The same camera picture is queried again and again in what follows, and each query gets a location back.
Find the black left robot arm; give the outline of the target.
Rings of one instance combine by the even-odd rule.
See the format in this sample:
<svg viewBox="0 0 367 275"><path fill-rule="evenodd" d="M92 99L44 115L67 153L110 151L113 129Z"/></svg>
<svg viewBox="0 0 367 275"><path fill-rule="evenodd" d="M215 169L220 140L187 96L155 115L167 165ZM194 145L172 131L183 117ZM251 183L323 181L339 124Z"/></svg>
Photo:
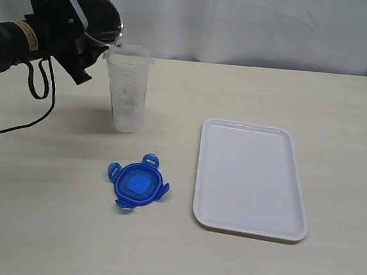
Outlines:
<svg viewBox="0 0 367 275"><path fill-rule="evenodd" d="M123 22L110 0L30 0L33 12L0 23L0 72L54 57L79 85L85 71L116 42Z"/></svg>

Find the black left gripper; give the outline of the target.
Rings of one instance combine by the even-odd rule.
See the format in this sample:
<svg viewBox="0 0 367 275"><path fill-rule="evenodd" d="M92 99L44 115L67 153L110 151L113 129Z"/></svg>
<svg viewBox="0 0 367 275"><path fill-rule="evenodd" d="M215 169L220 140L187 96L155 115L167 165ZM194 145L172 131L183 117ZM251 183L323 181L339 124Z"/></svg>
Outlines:
<svg viewBox="0 0 367 275"><path fill-rule="evenodd" d="M38 47L29 59L54 57L76 85L92 77L85 71L109 49L106 42L85 34L87 19L76 0L29 0L33 13L25 15Z"/></svg>

